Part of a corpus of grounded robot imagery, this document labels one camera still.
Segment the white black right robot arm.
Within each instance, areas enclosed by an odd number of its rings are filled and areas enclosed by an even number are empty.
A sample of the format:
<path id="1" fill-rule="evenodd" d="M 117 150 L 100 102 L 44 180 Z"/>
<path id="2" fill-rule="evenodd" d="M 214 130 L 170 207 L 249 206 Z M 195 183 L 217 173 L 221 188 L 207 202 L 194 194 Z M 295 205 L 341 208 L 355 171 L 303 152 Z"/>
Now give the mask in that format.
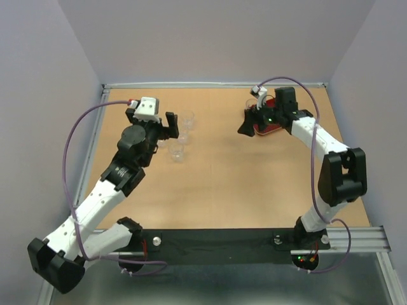
<path id="1" fill-rule="evenodd" d="M 256 129 L 278 125 L 310 148 L 312 160 L 322 163 L 320 174 L 311 176 L 312 207 L 296 221 L 293 231 L 294 244 L 307 248 L 322 237 L 343 207 L 366 194 L 366 154 L 334 138 L 310 111 L 299 109 L 293 87 L 275 89 L 273 104 L 267 102 L 263 86 L 252 87 L 251 95 L 257 102 L 245 109 L 239 134 L 253 137 Z"/>

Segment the clear faceted glass one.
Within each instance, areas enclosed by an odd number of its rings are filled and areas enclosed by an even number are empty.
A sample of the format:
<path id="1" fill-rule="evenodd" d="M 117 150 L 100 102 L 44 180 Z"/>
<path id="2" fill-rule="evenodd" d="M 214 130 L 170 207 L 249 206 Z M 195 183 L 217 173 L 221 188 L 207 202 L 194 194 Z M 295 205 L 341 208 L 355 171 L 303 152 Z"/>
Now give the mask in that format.
<path id="1" fill-rule="evenodd" d="M 195 114 L 193 111 L 182 111 L 181 112 L 181 121 L 183 126 L 188 129 L 192 130 L 195 122 Z"/>

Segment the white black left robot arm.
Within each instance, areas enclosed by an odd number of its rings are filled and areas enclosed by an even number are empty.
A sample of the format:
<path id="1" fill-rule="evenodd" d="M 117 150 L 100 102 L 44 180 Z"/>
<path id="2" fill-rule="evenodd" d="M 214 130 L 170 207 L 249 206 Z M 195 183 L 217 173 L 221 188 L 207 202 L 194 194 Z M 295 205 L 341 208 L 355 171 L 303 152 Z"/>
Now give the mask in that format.
<path id="1" fill-rule="evenodd" d="M 146 246 L 142 226 L 129 217 L 117 220 L 98 238 L 89 237 L 105 216 L 140 184 L 158 149 L 158 141 L 179 136 L 178 116 L 166 112 L 163 126 L 156 113 L 125 111 L 130 126 L 117 143 L 117 152 L 95 187 L 71 215 L 44 239 L 34 238 L 27 251 L 33 270 L 61 294 L 74 289 L 86 268 L 99 259 L 115 261 L 112 252 Z"/>

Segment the clear faceted glass two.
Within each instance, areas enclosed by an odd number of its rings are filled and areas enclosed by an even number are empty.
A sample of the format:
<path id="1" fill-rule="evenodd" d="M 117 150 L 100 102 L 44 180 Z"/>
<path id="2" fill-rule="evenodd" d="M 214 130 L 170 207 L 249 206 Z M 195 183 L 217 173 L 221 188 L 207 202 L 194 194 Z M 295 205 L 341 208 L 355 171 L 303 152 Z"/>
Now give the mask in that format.
<path id="1" fill-rule="evenodd" d="M 178 143 L 180 143 L 181 145 L 189 145 L 190 144 L 190 133 L 189 131 L 181 131 L 179 132 L 179 136 L 177 138 Z"/>

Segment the clear faceted glass six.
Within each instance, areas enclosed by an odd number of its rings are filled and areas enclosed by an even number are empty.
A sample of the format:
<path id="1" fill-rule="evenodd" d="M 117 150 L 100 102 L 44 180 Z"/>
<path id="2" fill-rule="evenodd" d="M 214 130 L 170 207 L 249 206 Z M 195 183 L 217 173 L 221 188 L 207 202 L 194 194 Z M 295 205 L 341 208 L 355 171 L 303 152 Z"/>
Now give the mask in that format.
<path id="1" fill-rule="evenodd" d="M 168 146 L 168 140 L 159 140 L 157 142 L 158 147 L 167 147 Z"/>

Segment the clear faceted glass three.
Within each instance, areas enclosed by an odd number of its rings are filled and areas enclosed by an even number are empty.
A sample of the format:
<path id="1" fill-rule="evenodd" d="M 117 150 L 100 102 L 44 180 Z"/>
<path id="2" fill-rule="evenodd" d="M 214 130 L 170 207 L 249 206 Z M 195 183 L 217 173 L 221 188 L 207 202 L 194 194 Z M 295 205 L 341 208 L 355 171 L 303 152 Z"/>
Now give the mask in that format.
<path id="1" fill-rule="evenodd" d="M 184 161 L 184 145 L 174 142 L 169 146 L 169 153 L 174 162 L 182 163 Z"/>

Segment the clear faceted glass four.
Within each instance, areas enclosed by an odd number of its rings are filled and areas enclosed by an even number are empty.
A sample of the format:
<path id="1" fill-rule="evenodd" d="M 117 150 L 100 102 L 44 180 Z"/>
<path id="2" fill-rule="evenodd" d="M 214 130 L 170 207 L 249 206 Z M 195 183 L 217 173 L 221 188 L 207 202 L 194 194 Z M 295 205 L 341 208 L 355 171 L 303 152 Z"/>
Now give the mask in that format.
<path id="1" fill-rule="evenodd" d="M 245 112 L 253 112 L 257 109 L 257 100 L 255 98 L 250 98 L 245 102 Z"/>

